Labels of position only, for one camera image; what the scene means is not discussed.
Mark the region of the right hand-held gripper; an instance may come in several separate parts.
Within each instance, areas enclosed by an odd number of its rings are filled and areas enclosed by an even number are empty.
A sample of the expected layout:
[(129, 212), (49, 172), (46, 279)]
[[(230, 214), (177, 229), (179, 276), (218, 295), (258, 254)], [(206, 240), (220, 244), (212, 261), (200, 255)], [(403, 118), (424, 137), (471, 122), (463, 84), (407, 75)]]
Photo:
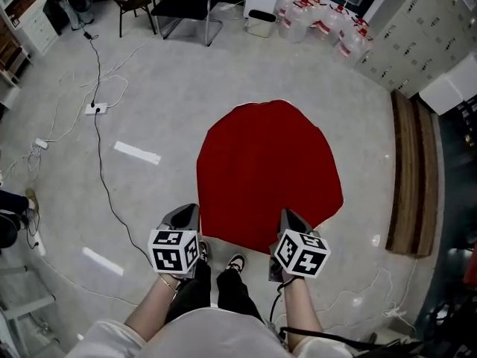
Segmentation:
[(284, 282), (283, 273), (316, 278), (331, 254), (327, 241), (290, 209), (282, 209), (277, 241), (269, 250), (268, 279), (280, 283)]

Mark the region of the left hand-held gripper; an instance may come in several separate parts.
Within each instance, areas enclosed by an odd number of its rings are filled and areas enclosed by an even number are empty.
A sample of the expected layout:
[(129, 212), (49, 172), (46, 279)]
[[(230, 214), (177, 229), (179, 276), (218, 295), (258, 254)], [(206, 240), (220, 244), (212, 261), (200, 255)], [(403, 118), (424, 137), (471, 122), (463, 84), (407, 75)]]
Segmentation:
[(186, 204), (167, 213), (151, 231), (148, 252), (155, 272), (193, 278), (199, 258), (200, 213)]

